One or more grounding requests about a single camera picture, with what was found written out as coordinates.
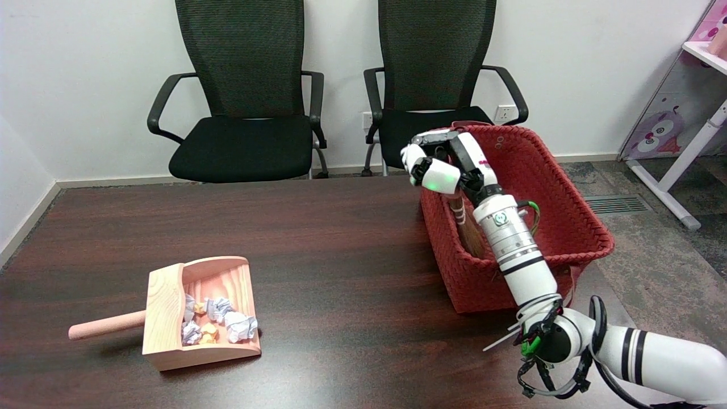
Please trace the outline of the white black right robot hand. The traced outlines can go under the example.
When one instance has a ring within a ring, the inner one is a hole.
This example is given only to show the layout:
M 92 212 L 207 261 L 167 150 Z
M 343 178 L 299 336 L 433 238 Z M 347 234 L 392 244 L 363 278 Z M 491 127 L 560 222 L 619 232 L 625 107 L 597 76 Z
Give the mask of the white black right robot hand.
M 504 193 L 477 140 L 462 128 L 419 133 L 400 158 L 413 186 L 448 196 L 462 193 L 475 207 Z

